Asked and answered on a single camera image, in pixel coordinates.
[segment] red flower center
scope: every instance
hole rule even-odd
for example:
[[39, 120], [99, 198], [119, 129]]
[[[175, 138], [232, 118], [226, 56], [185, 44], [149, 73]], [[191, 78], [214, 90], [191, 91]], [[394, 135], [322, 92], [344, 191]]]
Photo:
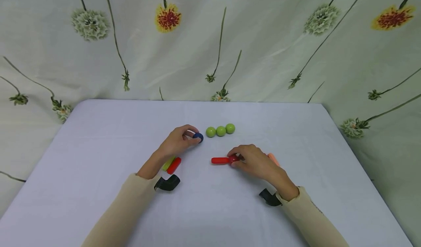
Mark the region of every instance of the red flower center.
[[180, 13], [176, 13], [172, 9], [164, 9], [158, 15], [158, 23], [164, 29], [171, 29], [180, 23], [180, 15]]
[[408, 14], [408, 11], [391, 11], [386, 14], [382, 14], [377, 20], [377, 23], [382, 28], [387, 28], [391, 26], [396, 27], [401, 26], [412, 17], [412, 15]]

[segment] magnetic toy piece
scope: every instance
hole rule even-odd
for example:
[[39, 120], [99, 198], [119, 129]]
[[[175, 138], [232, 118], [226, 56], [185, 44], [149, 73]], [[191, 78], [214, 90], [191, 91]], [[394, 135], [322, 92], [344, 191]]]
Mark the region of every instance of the magnetic toy piece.
[[225, 129], [227, 130], [228, 134], [232, 134], [235, 131], [235, 125], [233, 125], [232, 123], [229, 123], [225, 126]]
[[171, 165], [172, 161], [175, 159], [175, 156], [173, 156], [171, 159], [165, 162], [164, 166], [162, 166], [162, 170], [167, 171], [168, 167]]
[[227, 130], [225, 129], [225, 127], [220, 125], [216, 128], [216, 134], [218, 136], [224, 136], [226, 133], [227, 133]]
[[177, 169], [178, 166], [180, 166], [182, 162], [182, 159], [177, 157], [174, 159], [174, 161], [172, 161], [171, 165], [168, 167], [167, 169], [167, 173], [172, 175], [174, 174], [175, 170]]
[[202, 134], [200, 134], [200, 133], [196, 133], [196, 134], [194, 134], [194, 135], [193, 135], [193, 138], [199, 138], [199, 139], [200, 139], [199, 144], [203, 142], [203, 135], [202, 135]]
[[212, 164], [215, 164], [215, 165], [225, 165], [230, 162], [230, 159], [227, 157], [213, 157], [211, 159], [211, 162]]
[[282, 203], [278, 200], [275, 194], [271, 194], [268, 189], [263, 189], [259, 196], [266, 201], [269, 206], [279, 206]]
[[228, 157], [228, 160], [230, 161], [230, 164], [232, 164], [233, 162], [239, 161], [239, 158], [236, 155], [232, 155]]
[[206, 135], [208, 137], [214, 137], [216, 135], [216, 129], [214, 127], [208, 127], [206, 129]]
[[272, 153], [268, 154], [268, 158], [270, 158], [271, 161], [273, 161], [276, 166], [280, 167], [279, 162], [276, 160], [275, 156]]
[[236, 155], [232, 155], [229, 157], [213, 157], [211, 159], [212, 164], [215, 165], [232, 164], [235, 161], [239, 161], [239, 158]]
[[155, 184], [154, 189], [157, 188], [172, 191], [180, 183], [180, 179], [176, 175], [172, 175], [168, 180], [164, 180], [163, 177], [159, 178], [158, 182]]

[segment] black elbow connector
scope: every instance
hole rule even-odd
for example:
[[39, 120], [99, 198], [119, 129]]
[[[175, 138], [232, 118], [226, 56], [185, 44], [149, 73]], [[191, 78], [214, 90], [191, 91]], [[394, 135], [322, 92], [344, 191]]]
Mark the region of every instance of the black elbow connector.
[[278, 200], [275, 194], [271, 194], [268, 189], [263, 189], [259, 196], [266, 201], [269, 206], [279, 206], [282, 203]]
[[157, 190], [157, 188], [159, 188], [165, 191], [172, 191], [179, 183], [180, 179], [176, 175], [171, 175], [168, 180], [164, 180], [164, 178], [161, 177], [155, 184], [154, 189]]

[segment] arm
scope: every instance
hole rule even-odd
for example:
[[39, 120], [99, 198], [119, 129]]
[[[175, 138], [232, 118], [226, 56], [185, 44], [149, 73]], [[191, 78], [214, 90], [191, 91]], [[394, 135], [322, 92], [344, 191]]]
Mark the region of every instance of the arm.
[[277, 189], [277, 198], [283, 210], [301, 231], [311, 247], [348, 247], [343, 236], [314, 205], [303, 187], [297, 187], [290, 180], [285, 170], [271, 161], [255, 145], [240, 145], [233, 148], [228, 156], [240, 154], [243, 161], [237, 161], [232, 167], [268, 181]]
[[185, 125], [175, 128], [136, 174], [130, 174], [117, 197], [101, 216], [81, 247], [125, 246], [139, 217], [155, 195], [154, 186], [160, 178], [159, 170], [172, 156], [183, 153], [200, 139], [189, 139], [199, 132]]
[[282, 203], [281, 208], [308, 244], [311, 247], [348, 247], [332, 222], [311, 201], [304, 187], [296, 187], [280, 167], [275, 173], [268, 181], [277, 189], [276, 197]]

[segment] fabric backdrop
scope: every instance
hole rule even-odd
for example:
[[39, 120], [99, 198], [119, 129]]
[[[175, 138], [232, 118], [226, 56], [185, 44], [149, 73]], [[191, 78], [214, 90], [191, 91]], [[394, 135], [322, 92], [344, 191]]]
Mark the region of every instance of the fabric backdrop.
[[82, 100], [315, 102], [421, 246], [421, 0], [0, 3], [1, 214]]

